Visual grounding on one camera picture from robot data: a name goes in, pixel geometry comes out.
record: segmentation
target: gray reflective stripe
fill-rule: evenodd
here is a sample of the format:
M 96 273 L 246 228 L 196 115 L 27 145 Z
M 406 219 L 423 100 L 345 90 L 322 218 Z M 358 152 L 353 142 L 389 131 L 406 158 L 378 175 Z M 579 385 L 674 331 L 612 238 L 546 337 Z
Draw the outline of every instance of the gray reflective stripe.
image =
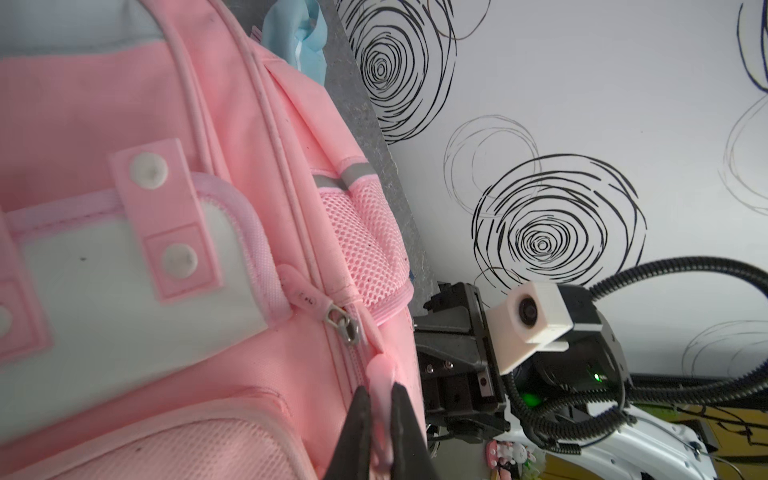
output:
M 346 185 L 340 178 L 326 177 L 325 175 L 313 175 L 315 185 L 318 188 L 340 188 L 346 190 Z
M 0 58 L 105 53 L 162 38 L 138 0 L 0 0 Z
M 348 167 L 341 173 L 341 178 L 327 177 L 326 175 L 313 175 L 313 178 L 318 188 L 326 187 L 348 190 L 349 185 L 354 184 L 358 178 L 365 177 L 366 175 L 376 175 L 376 170 L 373 170 L 369 163 L 354 164 Z
M 371 164 L 368 162 L 347 167 L 347 169 L 341 173 L 341 179 L 344 180 L 344 184 L 349 187 L 349 185 L 355 183 L 355 180 L 360 177 L 365 177 L 366 175 L 376 175 L 376 170 L 373 170 L 373 167 L 371 167 Z

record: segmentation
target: pink zipper pull tab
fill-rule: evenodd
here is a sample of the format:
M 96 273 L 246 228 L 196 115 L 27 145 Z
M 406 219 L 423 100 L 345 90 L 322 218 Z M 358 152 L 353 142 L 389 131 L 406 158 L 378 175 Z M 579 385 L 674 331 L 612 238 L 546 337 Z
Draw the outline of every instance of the pink zipper pull tab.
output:
M 331 325 L 348 345 L 360 341 L 359 326 L 349 314 L 318 290 L 304 275 L 290 265 L 277 266 L 283 292 L 292 305 L 323 319 Z
M 373 357 L 366 367 L 373 414 L 372 447 L 376 453 L 374 468 L 377 472 L 389 472 L 395 458 L 391 433 L 395 373 L 395 362 L 384 353 Z

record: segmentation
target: pink mesh pocket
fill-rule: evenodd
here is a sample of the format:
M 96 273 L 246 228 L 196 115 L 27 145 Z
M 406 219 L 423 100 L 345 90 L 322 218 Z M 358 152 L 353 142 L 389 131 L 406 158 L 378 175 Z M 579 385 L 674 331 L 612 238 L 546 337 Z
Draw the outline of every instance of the pink mesh pocket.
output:
M 298 480 L 288 457 L 264 428 L 243 420 L 189 423 L 155 433 L 54 477 Z
M 379 179 L 361 178 L 343 190 L 320 191 L 349 273 L 378 324 L 405 307 L 412 295 L 400 231 Z
M 231 399 L 148 419 L 11 478 L 316 480 L 316 474 L 282 420 Z

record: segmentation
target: pink backpack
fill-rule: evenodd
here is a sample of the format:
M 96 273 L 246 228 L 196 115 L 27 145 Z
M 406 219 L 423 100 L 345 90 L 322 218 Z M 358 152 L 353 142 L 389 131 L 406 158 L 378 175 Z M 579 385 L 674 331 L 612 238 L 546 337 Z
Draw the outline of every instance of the pink backpack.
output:
M 402 238 L 322 87 L 219 0 L 0 18 L 0 477 L 322 477 L 361 385 L 423 424 Z

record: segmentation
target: backpack zipper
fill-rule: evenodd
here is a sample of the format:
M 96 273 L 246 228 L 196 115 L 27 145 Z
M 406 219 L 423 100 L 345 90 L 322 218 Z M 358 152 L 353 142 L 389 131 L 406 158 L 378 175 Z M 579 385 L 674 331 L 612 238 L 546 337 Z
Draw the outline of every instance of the backpack zipper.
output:
M 315 287 L 304 275 L 290 265 L 279 265 L 277 274 L 288 301 L 321 319 L 336 331 L 339 343 L 345 347 L 346 371 L 352 391 L 366 384 L 365 369 L 370 354 L 365 342 L 365 330 L 354 308 L 351 312 L 336 305 L 325 293 Z

